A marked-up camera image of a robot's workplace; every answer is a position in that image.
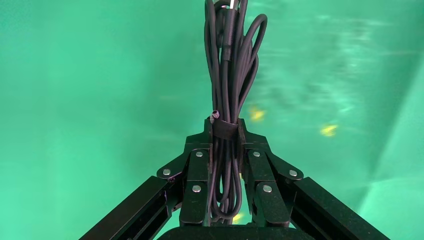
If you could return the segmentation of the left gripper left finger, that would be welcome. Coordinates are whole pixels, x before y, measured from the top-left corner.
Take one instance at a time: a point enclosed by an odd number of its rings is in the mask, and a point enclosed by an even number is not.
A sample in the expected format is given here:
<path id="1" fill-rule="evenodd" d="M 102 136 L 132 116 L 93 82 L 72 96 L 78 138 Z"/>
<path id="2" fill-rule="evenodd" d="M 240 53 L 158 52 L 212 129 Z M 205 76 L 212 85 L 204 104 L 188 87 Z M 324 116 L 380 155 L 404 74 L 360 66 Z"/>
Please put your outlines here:
<path id="1" fill-rule="evenodd" d="M 186 138 L 183 153 L 150 176 L 86 232 L 83 240 L 152 240 L 180 209 L 181 225 L 208 224 L 212 125 Z"/>

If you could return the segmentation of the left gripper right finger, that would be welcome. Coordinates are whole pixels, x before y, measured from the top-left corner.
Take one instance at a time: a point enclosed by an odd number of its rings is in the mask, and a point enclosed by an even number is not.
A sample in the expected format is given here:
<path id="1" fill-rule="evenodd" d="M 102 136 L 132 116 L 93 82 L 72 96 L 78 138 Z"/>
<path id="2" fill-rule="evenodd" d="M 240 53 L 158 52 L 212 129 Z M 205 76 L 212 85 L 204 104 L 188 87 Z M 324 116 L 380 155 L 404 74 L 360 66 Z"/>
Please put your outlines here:
<path id="1" fill-rule="evenodd" d="M 386 236 L 238 120 L 241 176 L 252 221 L 266 240 L 384 240 Z"/>

